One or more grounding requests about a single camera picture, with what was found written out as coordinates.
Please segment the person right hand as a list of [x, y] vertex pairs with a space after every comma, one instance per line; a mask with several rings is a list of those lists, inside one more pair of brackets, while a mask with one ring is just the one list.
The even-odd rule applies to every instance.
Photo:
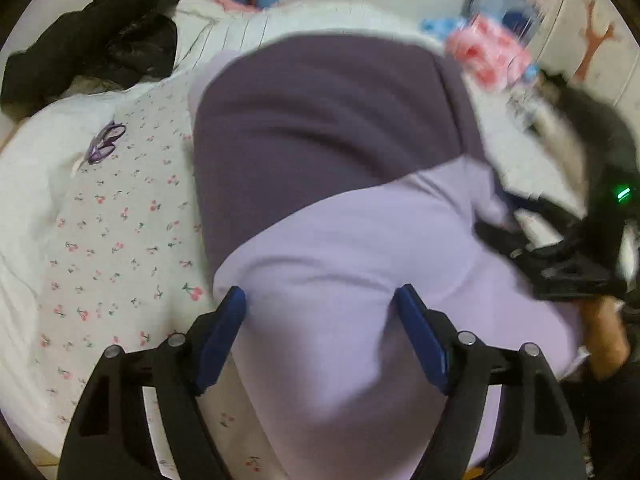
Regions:
[[582, 321], [592, 374], [597, 380], [611, 378], [630, 356], [630, 343], [617, 300], [609, 296], [591, 298], [578, 300], [575, 306]]

